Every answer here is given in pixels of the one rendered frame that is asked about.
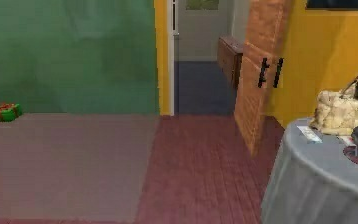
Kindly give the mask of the orange wooden room door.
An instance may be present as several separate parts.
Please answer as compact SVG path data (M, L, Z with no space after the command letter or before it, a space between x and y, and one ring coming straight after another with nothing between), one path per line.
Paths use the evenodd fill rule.
M292 2L250 0L234 117L252 156L260 148L266 107L273 89ZM266 82L258 88L263 58L268 58L270 67L266 70Z

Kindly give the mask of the green gift box red ribbon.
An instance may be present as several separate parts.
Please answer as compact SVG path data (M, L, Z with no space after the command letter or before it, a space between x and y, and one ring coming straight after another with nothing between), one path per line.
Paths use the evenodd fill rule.
M23 114L20 104L1 104L0 122L12 122Z

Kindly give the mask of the white paper card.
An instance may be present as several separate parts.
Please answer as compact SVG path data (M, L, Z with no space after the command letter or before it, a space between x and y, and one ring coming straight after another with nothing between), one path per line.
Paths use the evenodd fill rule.
M310 143L321 143L321 138L308 126L298 126L298 129L302 133L302 135L307 139Z
M339 136L339 139L347 146L347 147L354 147L355 143L351 136Z

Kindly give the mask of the dark framed wall picture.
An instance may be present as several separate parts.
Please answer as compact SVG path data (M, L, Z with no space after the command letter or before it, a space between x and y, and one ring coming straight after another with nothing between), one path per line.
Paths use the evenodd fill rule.
M307 0L306 8L358 11L358 0Z

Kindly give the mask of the round table grey cloth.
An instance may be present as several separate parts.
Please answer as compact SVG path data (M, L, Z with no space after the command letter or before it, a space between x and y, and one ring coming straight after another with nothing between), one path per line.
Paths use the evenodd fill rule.
M308 141L288 124L261 203L261 224L358 224L358 165L337 137Z

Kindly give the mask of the brown wooden cabinet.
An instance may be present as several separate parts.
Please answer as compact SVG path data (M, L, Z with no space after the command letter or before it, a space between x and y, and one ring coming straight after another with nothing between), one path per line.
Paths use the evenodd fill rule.
M229 84L236 89L239 83L243 46L232 36L218 39L217 62Z

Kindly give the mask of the window with green view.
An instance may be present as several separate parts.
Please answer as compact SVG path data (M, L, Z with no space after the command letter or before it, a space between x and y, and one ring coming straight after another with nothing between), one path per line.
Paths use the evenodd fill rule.
M217 10L219 0L186 0L187 10Z

